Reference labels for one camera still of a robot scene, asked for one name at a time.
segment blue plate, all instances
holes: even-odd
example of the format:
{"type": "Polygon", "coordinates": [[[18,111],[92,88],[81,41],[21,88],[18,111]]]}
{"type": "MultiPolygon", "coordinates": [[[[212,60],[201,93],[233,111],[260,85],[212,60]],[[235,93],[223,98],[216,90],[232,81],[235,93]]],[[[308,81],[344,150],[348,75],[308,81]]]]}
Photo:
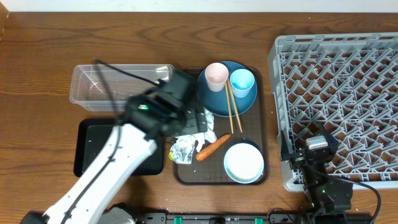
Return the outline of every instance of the blue plate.
{"type": "MultiPolygon", "coordinates": [[[[229,71],[229,76],[238,69],[247,69],[245,66],[236,62],[220,62],[223,63],[229,71]]],[[[229,93],[229,101],[231,103],[232,116],[235,116],[235,110],[232,103],[231,93],[229,93]]],[[[200,101],[205,104],[205,108],[215,115],[228,117],[228,104],[226,101],[225,87],[218,92],[211,91],[206,82],[205,71],[202,71],[198,78],[198,90],[197,96],[200,101]]],[[[257,97],[257,82],[254,82],[254,86],[251,88],[249,94],[244,98],[235,97],[236,108],[239,114],[246,112],[254,103],[257,97]]]]}

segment cable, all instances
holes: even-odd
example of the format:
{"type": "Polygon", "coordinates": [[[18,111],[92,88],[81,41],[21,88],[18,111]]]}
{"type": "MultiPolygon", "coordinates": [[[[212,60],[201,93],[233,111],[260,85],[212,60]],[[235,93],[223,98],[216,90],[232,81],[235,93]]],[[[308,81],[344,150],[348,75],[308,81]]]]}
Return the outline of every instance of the cable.
{"type": "Polygon", "coordinates": [[[148,83],[150,83],[150,84],[152,84],[152,85],[154,85],[154,86],[159,86],[158,83],[155,83],[155,82],[153,82],[153,81],[150,81],[149,79],[146,79],[146,78],[143,78],[143,77],[139,77],[138,75],[134,75],[134,74],[128,73],[128,72],[126,72],[126,71],[123,71],[123,70],[121,70],[121,69],[118,69],[118,68],[116,68],[116,67],[114,67],[114,66],[112,66],[112,65],[110,65],[110,64],[108,64],[108,63],[105,63],[105,62],[103,62],[103,61],[101,61],[101,60],[99,60],[99,59],[95,60],[94,62],[95,62],[95,64],[102,64],[102,65],[105,65],[105,66],[107,66],[108,68],[112,68],[113,70],[118,71],[118,72],[121,72],[121,73],[123,73],[123,74],[125,74],[125,75],[128,75],[128,76],[130,76],[130,77],[138,78],[139,80],[148,82],[148,83]]]}
{"type": "MultiPolygon", "coordinates": [[[[285,211],[283,208],[273,208],[273,209],[271,209],[271,210],[268,212],[268,214],[267,214],[267,221],[269,221],[269,220],[268,220],[268,216],[272,213],[272,211],[276,212],[277,209],[278,209],[278,210],[285,211]]],[[[289,214],[285,214],[285,215],[287,215],[287,217],[289,218],[289,220],[292,221],[292,223],[294,223],[293,218],[290,217],[289,214]]]]}
{"type": "MultiPolygon", "coordinates": [[[[99,80],[101,81],[101,84],[104,86],[105,88],[105,92],[109,98],[109,101],[111,101],[112,104],[112,108],[113,111],[115,113],[118,112],[118,107],[116,106],[116,103],[113,101],[112,99],[112,94],[111,94],[111,90],[109,88],[109,85],[107,84],[104,75],[102,74],[102,71],[100,70],[98,63],[101,63],[100,60],[95,60],[96,64],[95,64],[95,68],[98,72],[98,76],[99,76],[99,80]]],[[[63,217],[61,224],[65,224],[65,222],[68,220],[68,218],[70,217],[70,214],[72,213],[72,210],[75,209],[77,203],[79,202],[79,200],[84,196],[84,194],[87,192],[87,190],[93,185],[93,183],[95,182],[95,180],[101,175],[101,173],[105,170],[105,168],[108,166],[109,163],[113,162],[114,159],[114,155],[116,153],[116,151],[118,150],[119,147],[119,143],[120,143],[120,136],[122,134],[122,129],[121,129],[121,120],[118,118],[118,116],[116,116],[115,118],[115,125],[118,126],[118,133],[117,133],[117,137],[116,137],[116,144],[114,145],[114,149],[112,154],[109,156],[108,161],[106,161],[106,163],[104,164],[104,166],[98,171],[98,173],[92,178],[92,180],[87,184],[87,186],[80,192],[79,196],[77,196],[77,198],[75,199],[75,201],[73,201],[72,205],[69,207],[69,209],[65,212],[65,216],[63,217]]]]}
{"type": "Polygon", "coordinates": [[[356,184],[356,185],[359,185],[359,186],[362,186],[362,187],[366,187],[369,190],[372,190],[376,194],[376,197],[377,197],[377,207],[376,207],[376,211],[374,212],[373,217],[372,217],[372,219],[371,219],[369,224],[373,224],[374,223],[374,221],[376,220],[377,215],[379,214],[380,208],[381,208],[381,197],[380,197],[379,192],[376,189],[374,189],[373,187],[369,186],[368,184],[363,184],[363,183],[355,182],[355,181],[348,180],[348,179],[340,179],[340,178],[333,177],[333,176],[328,175],[328,174],[324,174],[324,173],[319,172],[319,171],[315,170],[314,168],[310,167],[306,157],[304,157],[304,161],[305,161],[305,164],[308,166],[308,168],[312,172],[314,172],[314,173],[316,173],[318,175],[321,175],[322,177],[326,177],[328,179],[333,179],[333,180],[340,180],[340,181],[351,183],[351,184],[356,184]]]}

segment pink cup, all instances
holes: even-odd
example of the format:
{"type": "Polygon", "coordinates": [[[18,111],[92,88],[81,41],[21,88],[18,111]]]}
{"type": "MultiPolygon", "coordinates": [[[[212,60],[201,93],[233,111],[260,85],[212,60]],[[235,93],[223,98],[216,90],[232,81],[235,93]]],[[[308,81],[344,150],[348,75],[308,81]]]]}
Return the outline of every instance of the pink cup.
{"type": "Polygon", "coordinates": [[[222,63],[212,63],[206,67],[206,82],[211,91],[221,91],[224,88],[228,76],[228,68],[222,63]]]}

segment dish rack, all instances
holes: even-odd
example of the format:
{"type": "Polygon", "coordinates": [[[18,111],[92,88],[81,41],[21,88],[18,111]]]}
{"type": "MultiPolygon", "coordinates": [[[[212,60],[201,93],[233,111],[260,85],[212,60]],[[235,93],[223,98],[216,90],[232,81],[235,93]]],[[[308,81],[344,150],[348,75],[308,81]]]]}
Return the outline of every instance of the dish rack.
{"type": "MultiPolygon", "coordinates": [[[[330,175],[398,188],[398,33],[280,36],[268,63],[279,152],[281,132],[294,152],[321,122],[340,143],[330,175]]],[[[302,191],[302,174],[280,168],[302,191]]]]}

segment white bowl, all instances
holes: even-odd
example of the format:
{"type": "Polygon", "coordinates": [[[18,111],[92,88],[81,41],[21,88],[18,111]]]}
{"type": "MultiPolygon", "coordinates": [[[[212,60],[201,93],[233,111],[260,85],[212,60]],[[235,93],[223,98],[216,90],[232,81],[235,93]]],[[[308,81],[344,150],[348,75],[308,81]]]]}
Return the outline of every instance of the white bowl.
{"type": "Polygon", "coordinates": [[[256,181],[264,170],[261,152],[251,144],[238,143],[224,157],[224,168],[231,179],[241,184],[256,181]]]}

